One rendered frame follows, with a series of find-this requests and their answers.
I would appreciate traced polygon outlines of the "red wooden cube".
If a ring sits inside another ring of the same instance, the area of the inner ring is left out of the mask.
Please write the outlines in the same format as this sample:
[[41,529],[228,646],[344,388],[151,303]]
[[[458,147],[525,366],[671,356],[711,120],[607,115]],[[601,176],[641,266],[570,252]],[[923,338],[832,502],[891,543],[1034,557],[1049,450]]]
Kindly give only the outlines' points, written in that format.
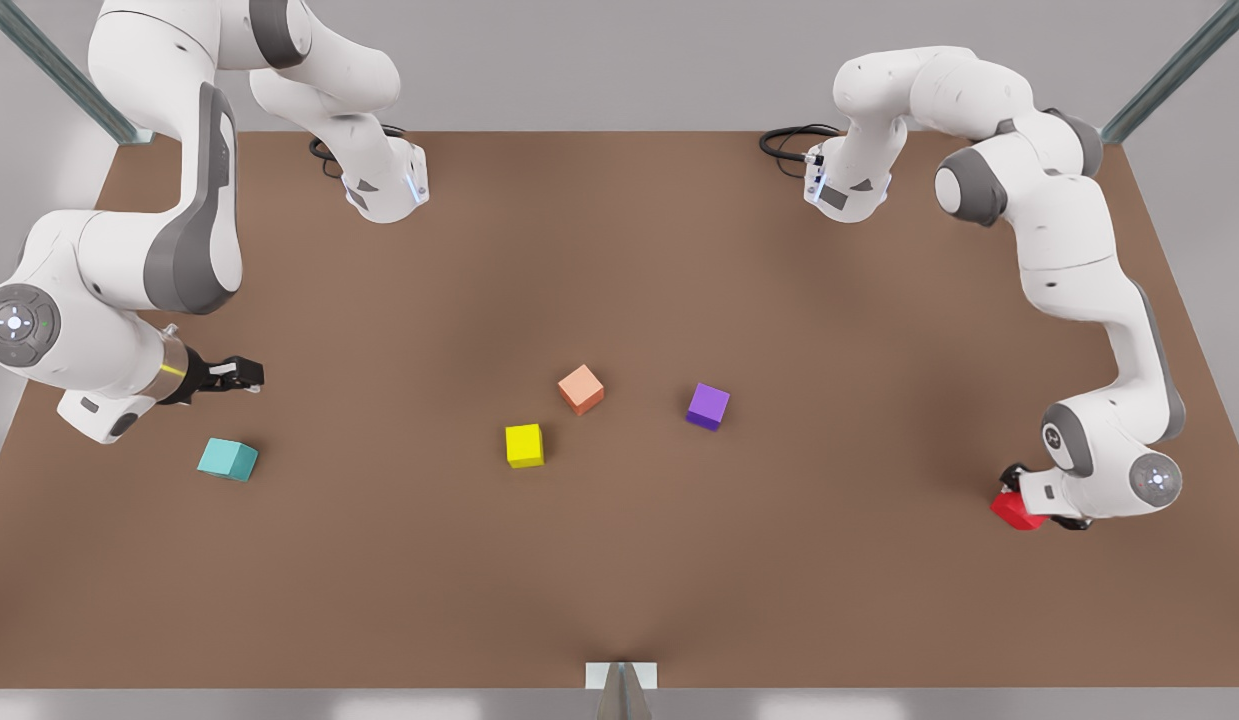
[[1049,516],[1036,516],[1027,511],[1023,496],[1011,490],[997,493],[990,503],[990,511],[1016,530],[1036,530],[1049,519]]

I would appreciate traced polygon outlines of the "teal wooden cube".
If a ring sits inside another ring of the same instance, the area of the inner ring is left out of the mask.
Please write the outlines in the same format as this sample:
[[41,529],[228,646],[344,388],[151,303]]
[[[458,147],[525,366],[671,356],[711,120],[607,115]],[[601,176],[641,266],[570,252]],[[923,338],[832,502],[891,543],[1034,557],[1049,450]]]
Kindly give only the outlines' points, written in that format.
[[248,482],[258,459],[258,451],[232,439],[209,437],[197,470],[223,480]]

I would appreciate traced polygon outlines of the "yellow wooden cube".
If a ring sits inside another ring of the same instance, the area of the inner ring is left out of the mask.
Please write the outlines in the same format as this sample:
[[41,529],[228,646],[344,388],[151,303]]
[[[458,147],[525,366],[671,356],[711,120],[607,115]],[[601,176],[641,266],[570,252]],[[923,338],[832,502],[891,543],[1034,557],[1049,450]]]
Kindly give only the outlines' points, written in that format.
[[545,463],[540,424],[506,428],[506,461],[510,468],[536,468]]

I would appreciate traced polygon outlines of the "orange wooden cube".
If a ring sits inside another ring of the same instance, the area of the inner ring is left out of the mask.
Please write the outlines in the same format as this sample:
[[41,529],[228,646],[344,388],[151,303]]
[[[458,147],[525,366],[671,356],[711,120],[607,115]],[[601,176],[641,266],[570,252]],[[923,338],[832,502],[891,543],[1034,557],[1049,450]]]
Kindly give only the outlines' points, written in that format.
[[567,402],[572,413],[582,416],[596,406],[605,397],[603,383],[592,373],[589,366],[579,366],[558,382],[558,389],[564,400]]

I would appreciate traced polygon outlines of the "purple wooden cube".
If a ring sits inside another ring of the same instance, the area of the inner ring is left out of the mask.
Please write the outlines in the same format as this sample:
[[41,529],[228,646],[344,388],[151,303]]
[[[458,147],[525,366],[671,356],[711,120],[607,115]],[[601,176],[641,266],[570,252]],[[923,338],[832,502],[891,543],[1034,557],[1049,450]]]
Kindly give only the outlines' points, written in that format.
[[695,392],[693,392],[691,402],[689,402],[686,421],[698,425],[698,428],[717,430],[721,421],[724,421],[729,400],[729,392],[705,383],[698,383]]

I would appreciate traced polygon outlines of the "silver frame post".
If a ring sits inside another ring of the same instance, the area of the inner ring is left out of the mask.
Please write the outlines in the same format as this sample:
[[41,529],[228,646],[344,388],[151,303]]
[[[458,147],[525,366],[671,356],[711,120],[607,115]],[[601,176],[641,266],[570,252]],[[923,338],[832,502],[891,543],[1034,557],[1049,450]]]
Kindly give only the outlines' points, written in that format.
[[1125,143],[1237,32],[1239,32],[1239,0],[1224,0],[1215,12],[1196,29],[1189,40],[1163,63],[1163,67],[1105,123],[1101,128],[1101,141],[1108,145]]
[[152,143],[154,133],[134,124],[107,100],[89,77],[67,59],[33,19],[19,9],[14,0],[0,0],[0,31],[24,51],[43,73],[69,95],[72,102],[93,119],[103,131],[120,145]]
[[587,662],[584,688],[601,691],[596,720],[654,720],[646,691],[657,689],[655,662]]

